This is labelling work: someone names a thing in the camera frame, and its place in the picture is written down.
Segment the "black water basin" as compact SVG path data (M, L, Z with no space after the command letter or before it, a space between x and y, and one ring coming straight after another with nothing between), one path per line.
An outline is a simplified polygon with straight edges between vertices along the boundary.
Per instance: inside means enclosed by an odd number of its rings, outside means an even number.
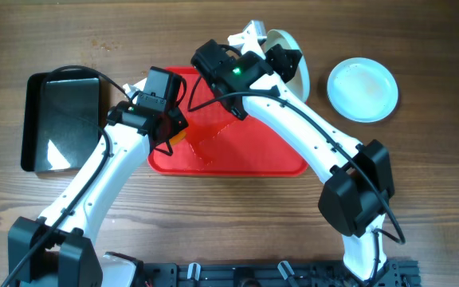
M87 71L47 73L27 81L21 168L27 172L81 168L99 142L100 79Z

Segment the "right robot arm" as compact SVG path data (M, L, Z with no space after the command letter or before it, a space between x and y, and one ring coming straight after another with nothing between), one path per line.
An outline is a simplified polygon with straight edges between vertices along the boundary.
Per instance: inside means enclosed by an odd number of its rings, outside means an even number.
M393 216L388 150L345 135L306 105L309 77L300 49L209 41L191 62L227 111L267 125L308 163L324 185L320 213L343 237L345 267L362 283L376 282L386 263L383 222Z

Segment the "red plastic tray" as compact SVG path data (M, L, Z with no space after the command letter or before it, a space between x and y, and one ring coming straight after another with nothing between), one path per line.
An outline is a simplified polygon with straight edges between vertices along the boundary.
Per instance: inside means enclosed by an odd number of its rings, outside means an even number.
M147 161L163 175L293 177L305 160L259 120L241 121L219 103L188 112L189 94L180 104L189 126L172 156L153 152Z

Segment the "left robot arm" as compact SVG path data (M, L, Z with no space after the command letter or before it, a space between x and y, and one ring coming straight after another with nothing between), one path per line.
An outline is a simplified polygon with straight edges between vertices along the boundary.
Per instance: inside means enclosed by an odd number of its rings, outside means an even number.
M102 138L65 191L36 220L20 217L8 233L5 286L137 286L143 263L94 245L110 207L152 151L186 128L177 103L149 108L122 101Z

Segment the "orange sponge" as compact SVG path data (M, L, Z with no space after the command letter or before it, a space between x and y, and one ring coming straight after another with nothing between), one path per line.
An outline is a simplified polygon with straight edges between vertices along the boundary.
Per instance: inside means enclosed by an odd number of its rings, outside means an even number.
M173 136L169 140L169 143L170 143L171 146L175 146L176 144L179 144L182 140L184 140L185 137L186 137L186 132L185 131L181 131L176 136Z

